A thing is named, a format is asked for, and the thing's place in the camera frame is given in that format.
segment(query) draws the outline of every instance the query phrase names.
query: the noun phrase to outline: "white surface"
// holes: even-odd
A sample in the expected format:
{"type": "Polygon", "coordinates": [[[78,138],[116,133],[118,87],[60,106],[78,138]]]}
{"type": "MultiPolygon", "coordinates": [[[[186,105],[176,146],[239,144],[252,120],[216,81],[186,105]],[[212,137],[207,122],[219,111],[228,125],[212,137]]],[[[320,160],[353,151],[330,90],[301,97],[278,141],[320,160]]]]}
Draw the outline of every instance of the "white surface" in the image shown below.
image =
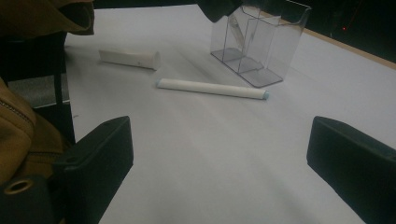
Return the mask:
{"type": "Polygon", "coordinates": [[[202,93],[238,96],[260,100],[266,100],[266,98],[268,98],[268,93],[266,92],[266,90],[263,89],[226,86],[204,82],[191,82],[169,78],[161,78],[157,80],[156,86],[161,89],[170,89],[177,91],[198,91],[202,93]]]}
{"type": "Polygon", "coordinates": [[[396,72],[303,35],[268,101],[167,91],[158,78],[247,87],[209,54],[196,6],[96,10],[95,35],[66,40],[77,139],[130,116],[134,167],[101,223],[362,223],[307,164],[314,116],[396,147],[396,72]],[[152,70],[102,63],[101,47],[158,50],[152,70]]]}
{"type": "Polygon", "coordinates": [[[125,49],[99,49],[100,59],[107,63],[119,63],[158,70],[161,57],[158,51],[145,52],[125,49]]]}

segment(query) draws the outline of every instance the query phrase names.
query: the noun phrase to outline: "metal grommet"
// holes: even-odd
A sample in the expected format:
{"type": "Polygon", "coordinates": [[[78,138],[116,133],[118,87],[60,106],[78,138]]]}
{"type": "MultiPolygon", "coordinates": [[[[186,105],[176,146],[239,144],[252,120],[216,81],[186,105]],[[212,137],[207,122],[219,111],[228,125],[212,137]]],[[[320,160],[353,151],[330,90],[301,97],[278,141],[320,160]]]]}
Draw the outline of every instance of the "metal grommet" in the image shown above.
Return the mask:
{"type": "Polygon", "coordinates": [[[14,183],[11,183],[10,185],[8,185],[4,189],[4,193],[8,194],[8,195],[21,193],[21,192],[29,189],[30,187],[32,187],[33,184],[34,184],[34,182],[31,179],[18,180],[18,181],[15,181],[14,183]]]}

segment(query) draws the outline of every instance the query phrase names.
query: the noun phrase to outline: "white cylinder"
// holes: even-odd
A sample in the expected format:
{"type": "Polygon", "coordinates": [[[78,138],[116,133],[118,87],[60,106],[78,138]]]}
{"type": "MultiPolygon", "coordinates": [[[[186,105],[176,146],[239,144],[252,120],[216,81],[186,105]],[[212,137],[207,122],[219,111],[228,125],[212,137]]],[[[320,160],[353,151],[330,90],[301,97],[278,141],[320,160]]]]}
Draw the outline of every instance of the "white cylinder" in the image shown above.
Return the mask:
{"type": "Polygon", "coordinates": [[[99,55],[101,60],[107,63],[120,63],[154,70],[161,66],[161,57],[158,51],[99,49],[99,55]]]}
{"type": "Polygon", "coordinates": [[[268,91],[263,89],[226,86],[219,84],[183,81],[183,80],[175,80],[168,78],[161,78],[157,80],[156,86],[157,88],[162,88],[162,89],[171,89],[178,91],[198,91],[204,93],[238,96],[238,97],[246,97],[246,98],[253,98],[260,100],[266,100],[269,97],[268,91]]]}

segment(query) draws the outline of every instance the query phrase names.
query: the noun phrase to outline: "tan bag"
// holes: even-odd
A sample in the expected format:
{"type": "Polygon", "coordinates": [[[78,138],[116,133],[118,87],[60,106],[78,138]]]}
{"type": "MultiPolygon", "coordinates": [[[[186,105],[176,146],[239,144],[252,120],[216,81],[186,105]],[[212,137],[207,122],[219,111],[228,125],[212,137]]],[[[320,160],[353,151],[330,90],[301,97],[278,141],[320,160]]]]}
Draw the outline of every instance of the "tan bag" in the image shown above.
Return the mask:
{"type": "Polygon", "coordinates": [[[0,36],[93,34],[92,0],[0,0],[0,36]]]}
{"type": "Polygon", "coordinates": [[[70,144],[0,78],[0,185],[23,175],[49,177],[70,144]]]}

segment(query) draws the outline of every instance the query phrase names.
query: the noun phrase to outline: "acrylic holder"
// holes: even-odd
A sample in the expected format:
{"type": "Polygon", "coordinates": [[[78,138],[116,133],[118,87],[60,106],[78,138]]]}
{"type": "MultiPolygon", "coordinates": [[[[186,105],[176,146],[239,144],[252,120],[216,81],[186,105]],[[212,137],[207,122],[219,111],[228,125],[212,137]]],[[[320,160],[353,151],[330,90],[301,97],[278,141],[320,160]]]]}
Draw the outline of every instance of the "acrylic holder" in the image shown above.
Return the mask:
{"type": "Polygon", "coordinates": [[[213,24],[211,54],[256,88],[283,81],[311,8],[266,0],[213,24]]]}

